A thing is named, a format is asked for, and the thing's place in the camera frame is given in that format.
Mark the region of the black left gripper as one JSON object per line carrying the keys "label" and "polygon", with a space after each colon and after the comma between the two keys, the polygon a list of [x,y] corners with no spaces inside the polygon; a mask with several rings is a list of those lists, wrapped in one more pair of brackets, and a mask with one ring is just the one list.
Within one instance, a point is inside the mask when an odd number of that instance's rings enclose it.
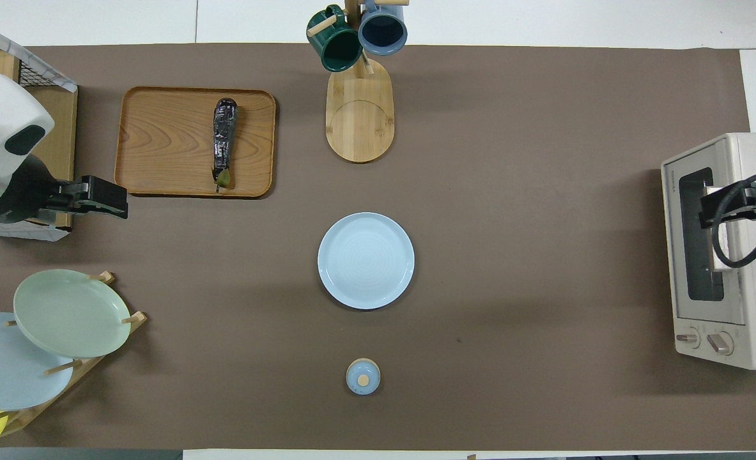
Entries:
{"label": "black left gripper", "polygon": [[0,223],[34,218],[40,210],[69,215],[100,213],[128,219],[127,209],[89,200],[127,200],[127,190],[97,176],[82,176],[80,180],[62,184],[38,157],[28,155],[13,172],[0,197]]}

